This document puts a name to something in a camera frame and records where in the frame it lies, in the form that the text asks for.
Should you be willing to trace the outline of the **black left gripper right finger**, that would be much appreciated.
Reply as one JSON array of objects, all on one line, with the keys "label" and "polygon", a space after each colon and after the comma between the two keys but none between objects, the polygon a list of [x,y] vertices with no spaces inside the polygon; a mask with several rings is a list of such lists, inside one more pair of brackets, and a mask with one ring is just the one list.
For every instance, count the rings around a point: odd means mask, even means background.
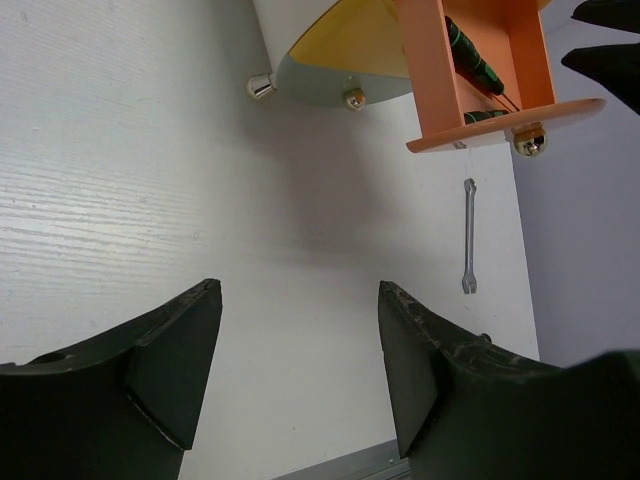
[{"label": "black left gripper right finger", "polygon": [[560,368],[505,350],[379,286],[400,456],[415,479],[635,479],[639,355]]}]

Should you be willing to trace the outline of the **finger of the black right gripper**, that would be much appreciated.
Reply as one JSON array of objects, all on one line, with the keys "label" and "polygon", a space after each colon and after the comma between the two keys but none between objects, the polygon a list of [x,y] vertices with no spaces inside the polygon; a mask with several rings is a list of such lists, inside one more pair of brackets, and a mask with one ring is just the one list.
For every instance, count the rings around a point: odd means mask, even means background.
[{"label": "finger of the black right gripper", "polygon": [[639,114],[639,44],[577,48],[561,64],[603,86]]},{"label": "finger of the black right gripper", "polygon": [[584,1],[574,9],[571,18],[596,26],[638,33],[639,0]]}]

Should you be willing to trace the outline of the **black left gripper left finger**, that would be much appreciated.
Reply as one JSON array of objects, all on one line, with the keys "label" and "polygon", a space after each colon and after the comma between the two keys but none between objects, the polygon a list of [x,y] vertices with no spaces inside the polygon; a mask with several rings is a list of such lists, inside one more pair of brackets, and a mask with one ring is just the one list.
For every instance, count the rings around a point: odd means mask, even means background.
[{"label": "black left gripper left finger", "polygon": [[206,279],[160,307],[1,367],[5,479],[175,479],[193,447],[222,315]]}]

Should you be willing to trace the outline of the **orange drawer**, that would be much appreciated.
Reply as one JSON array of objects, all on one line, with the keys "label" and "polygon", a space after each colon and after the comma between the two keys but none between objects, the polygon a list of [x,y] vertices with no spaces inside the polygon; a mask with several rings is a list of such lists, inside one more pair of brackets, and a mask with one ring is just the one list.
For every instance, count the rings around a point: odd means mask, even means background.
[{"label": "orange drawer", "polygon": [[398,1],[421,136],[413,153],[467,149],[502,133],[522,157],[555,125],[599,113],[600,98],[559,102],[547,56],[543,1]]}]

